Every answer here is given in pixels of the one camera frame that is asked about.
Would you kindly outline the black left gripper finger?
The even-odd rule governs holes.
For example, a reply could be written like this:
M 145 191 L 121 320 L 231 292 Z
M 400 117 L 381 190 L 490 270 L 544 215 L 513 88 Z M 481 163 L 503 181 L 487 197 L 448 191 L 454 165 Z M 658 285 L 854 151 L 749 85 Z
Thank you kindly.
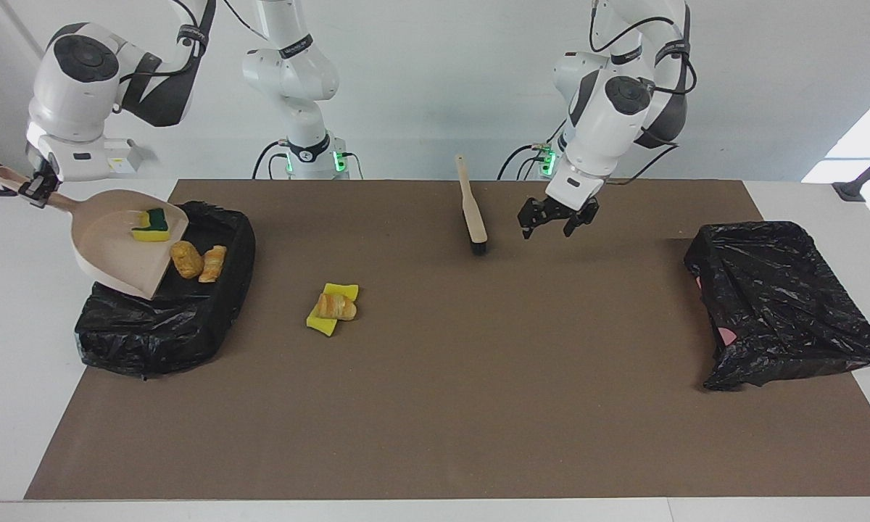
M 518 224 L 524 240 L 529 240 L 535 229 L 547 223 L 547 212 L 541 199 L 527 199 L 518 212 Z
M 588 199 L 581 210 L 572 211 L 562 229 L 564 236 L 570 238 L 577 228 L 583 227 L 583 225 L 590 225 L 594 221 L 598 210 L 600 210 L 598 200 Z

